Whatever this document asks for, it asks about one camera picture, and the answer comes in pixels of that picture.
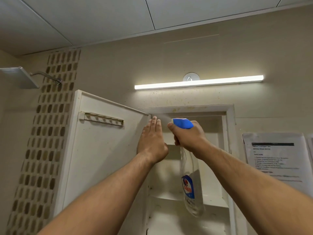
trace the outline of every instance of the shower head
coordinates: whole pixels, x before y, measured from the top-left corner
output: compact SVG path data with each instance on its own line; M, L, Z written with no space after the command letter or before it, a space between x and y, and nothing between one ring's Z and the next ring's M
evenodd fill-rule
M0 72L2 72L4 76L10 82L12 82L14 85L18 86L21 89L38 89L39 88L38 84L31 77L33 75L43 75L44 77L47 77L55 81L57 85L62 83L61 79L54 78L44 72L37 71L37 72L28 74L22 67L0 68Z

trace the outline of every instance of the spray bottle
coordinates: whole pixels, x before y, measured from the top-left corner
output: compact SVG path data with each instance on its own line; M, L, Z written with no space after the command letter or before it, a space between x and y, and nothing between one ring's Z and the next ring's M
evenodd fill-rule
M183 129L191 129L194 125L188 119L175 118L172 123ZM193 153L181 147L180 173L184 191L186 209L196 217L204 213L201 178L198 159Z

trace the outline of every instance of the ceiling panel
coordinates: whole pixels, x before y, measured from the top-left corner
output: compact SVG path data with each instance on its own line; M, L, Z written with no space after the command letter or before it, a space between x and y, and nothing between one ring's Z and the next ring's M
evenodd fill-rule
M280 0L147 0L156 29L276 7Z
M24 0L75 45L154 30L145 0Z
M21 0L0 0L0 49L23 55L71 46Z
M313 1L313 0L281 0L278 6L281 7L285 5L296 4L296 3L306 2L306 1Z

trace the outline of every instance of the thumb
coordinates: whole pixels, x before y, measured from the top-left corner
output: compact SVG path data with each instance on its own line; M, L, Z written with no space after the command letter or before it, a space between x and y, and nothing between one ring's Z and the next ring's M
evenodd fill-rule
M179 127L177 127L175 124L173 123L168 123L167 124L168 129L173 133L176 134L177 131L179 130Z

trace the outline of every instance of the printed paper notice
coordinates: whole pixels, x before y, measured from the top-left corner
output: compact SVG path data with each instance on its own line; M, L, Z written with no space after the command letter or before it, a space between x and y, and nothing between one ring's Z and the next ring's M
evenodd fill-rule
M300 133L244 133L248 164L313 197L313 173Z

